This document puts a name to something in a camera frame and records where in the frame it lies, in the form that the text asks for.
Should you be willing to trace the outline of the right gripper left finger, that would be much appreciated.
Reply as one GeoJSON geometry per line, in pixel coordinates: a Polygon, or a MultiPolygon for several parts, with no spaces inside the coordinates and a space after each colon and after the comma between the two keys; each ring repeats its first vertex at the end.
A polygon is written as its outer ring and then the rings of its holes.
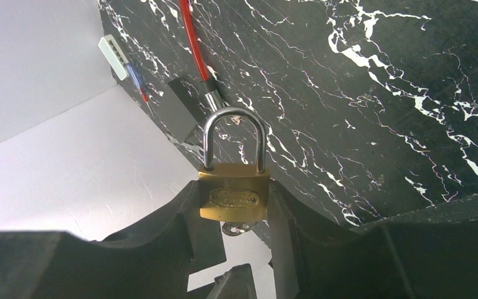
{"type": "Polygon", "coordinates": [[[226,261],[220,226],[199,215],[199,184],[101,241],[0,231],[0,298],[185,298],[189,276],[226,261]]]}

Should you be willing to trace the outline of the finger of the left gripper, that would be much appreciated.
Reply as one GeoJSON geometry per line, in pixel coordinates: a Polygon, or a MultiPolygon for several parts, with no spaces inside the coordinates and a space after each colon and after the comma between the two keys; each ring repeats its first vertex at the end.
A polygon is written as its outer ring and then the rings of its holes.
{"type": "Polygon", "coordinates": [[[251,265],[246,263],[232,267],[213,283],[191,290],[187,298],[257,298],[251,265]]]}

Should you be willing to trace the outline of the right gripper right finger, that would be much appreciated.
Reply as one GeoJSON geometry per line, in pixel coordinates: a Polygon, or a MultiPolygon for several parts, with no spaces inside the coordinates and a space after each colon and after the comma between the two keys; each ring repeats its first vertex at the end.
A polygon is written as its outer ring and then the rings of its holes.
{"type": "Polygon", "coordinates": [[[278,298],[478,298],[478,195],[346,229],[273,181],[278,298]]]}

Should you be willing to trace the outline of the silver key bunch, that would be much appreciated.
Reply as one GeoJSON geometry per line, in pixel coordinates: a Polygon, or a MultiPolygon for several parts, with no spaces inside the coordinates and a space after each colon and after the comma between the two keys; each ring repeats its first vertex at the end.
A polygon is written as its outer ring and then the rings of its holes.
{"type": "Polygon", "coordinates": [[[224,222],[222,232],[229,237],[236,237],[247,233],[257,225],[257,222],[224,222]]]}

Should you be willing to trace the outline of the brass padlock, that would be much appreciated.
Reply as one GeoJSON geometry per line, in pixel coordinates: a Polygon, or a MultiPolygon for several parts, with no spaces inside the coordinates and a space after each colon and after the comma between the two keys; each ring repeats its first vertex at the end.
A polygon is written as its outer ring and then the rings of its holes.
{"type": "Polygon", "coordinates": [[[262,120],[249,110],[225,107],[206,121],[203,136],[204,162],[199,168],[200,216],[221,222],[257,222],[266,218],[270,170],[265,166],[267,136],[262,120]],[[256,130],[254,164],[214,163],[213,134],[228,116],[249,121],[256,130]]]}

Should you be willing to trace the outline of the red cable lock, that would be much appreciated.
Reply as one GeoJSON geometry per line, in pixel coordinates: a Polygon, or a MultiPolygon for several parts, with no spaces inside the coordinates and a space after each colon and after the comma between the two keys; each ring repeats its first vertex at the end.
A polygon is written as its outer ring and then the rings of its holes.
{"type": "Polygon", "coordinates": [[[201,83],[203,87],[203,96],[211,112],[215,112],[225,107],[225,102],[221,98],[215,79],[208,73],[206,64],[202,58],[202,53],[199,48],[197,36],[194,29],[193,20],[190,12],[190,4],[188,0],[180,0],[179,8],[181,12],[182,22],[184,24],[185,33],[189,42],[189,47],[195,66],[199,72],[201,83]]]}

